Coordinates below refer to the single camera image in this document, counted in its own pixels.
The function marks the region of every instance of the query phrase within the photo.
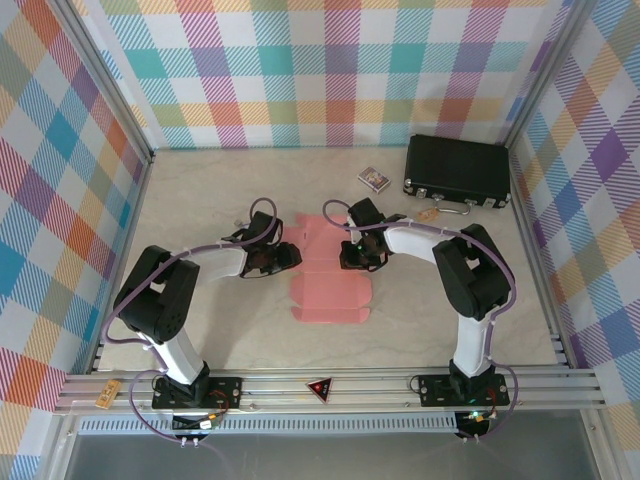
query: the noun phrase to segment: vent grille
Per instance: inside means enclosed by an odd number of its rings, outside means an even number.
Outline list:
[[[155,428],[170,430],[166,419],[149,420]],[[404,432],[456,432],[453,413],[375,414],[375,415],[229,415],[212,433],[404,433]],[[131,415],[91,416],[83,419],[79,433],[123,434],[148,432]]]

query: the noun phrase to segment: colorful checkered pattern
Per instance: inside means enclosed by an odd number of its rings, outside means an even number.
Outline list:
[[[76,0],[171,148],[500,141],[572,3]]]
[[[640,478],[640,0],[602,0],[517,148],[581,366]]]
[[[143,163],[45,1],[0,12],[0,478],[31,479]]]

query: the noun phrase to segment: metal rail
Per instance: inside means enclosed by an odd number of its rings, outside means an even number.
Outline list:
[[[604,398],[592,370],[572,370],[562,366],[519,367],[515,369],[520,383],[517,408],[520,410],[599,409]],[[390,413],[461,411],[473,408],[420,406],[418,395],[409,388],[414,375],[447,374],[447,368],[356,368],[356,369],[277,369],[222,370],[213,376],[242,377],[240,409],[231,414],[274,413]],[[513,380],[506,371],[507,387]],[[106,381],[122,382],[109,413],[130,412],[128,389],[135,374],[103,372],[90,376],[67,378],[56,413],[105,413],[95,407],[95,401]],[[330,400],[322,404],[306,383],[332,377]],[[150,411],[153,389],[151,379],[135,386],[134,402],[142,411]],[[184,413],[183,410],[160,410],[157,413]]]

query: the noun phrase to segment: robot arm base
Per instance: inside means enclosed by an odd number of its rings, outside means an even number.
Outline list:
[[[449,375],[419,375],[418,390],[423,407],[500,407],[509,405],[504,375],[491,367],[480,375],[467,377],[453,361]]]
[[[198,377],[185,385],[164,375],[153,382],[154,410],[203,409],[227,410],[240,407],[242,379],[239,377],[210,377],[204,363]]]

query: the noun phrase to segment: black mounting plate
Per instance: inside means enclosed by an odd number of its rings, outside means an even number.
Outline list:
[[[418,391],[420,405],[423,407],[493,407],[494,402],[487,390],[492,389],[496,395],[495,405],[509,405],[509,392],[504,375],[494,374],[488,380],[487,388],[477,395],[460,400],[451,388],[449,375],[418,375]]]
[[[229,401],[229,410],[240,408],[240,398],[242,396],[242,378],[240,377],[209,377],[208,394],[205,395],[200,405],[194,406],[188,403],[181,395],[171,388],[164,377],[159,377],[154,385],[155,393],[151,408],[154,410],[163,409],[190,409],[201,408],[204,410],[225,409],[227,405],[224,398],[214,394],[214,390],[224,393]]]

